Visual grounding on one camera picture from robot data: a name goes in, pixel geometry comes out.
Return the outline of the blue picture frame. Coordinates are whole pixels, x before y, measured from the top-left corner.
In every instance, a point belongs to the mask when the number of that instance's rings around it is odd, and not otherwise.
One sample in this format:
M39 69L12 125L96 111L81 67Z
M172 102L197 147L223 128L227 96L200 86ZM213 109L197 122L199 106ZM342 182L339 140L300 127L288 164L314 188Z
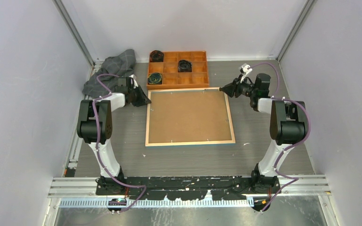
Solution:
M236 142L228 96L215 88L150 90L145 146Z

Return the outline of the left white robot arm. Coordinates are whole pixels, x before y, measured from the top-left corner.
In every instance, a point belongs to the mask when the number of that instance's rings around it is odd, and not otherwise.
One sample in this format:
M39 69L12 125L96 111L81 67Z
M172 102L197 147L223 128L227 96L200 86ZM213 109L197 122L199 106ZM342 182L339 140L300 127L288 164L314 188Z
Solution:
M98 187L120 195L127 184L110 140L113 132L112 113L128 104L140 107L150 104L151 101L137 83L134 74L127 77L113 75L113 88L102 82L101 79L107 76L108 74L104 73L96 77L98 84L105 90L102 95L93 100L81 101L76 132L78 137L89 145L97 159L100 169Z

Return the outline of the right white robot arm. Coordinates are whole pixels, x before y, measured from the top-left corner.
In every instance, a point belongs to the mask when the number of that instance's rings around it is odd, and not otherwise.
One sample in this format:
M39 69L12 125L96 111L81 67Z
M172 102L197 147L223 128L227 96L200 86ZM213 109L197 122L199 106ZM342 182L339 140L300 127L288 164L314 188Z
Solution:
M270 97L270 81L271 77L265 73L258 74L255 81L241 74L219 88L229 97L248 97L253 110L270 115L271 143L265 156L251 172L250 187L256 193L263 193L268 187L276 185L281 164L309 133L304 102Z

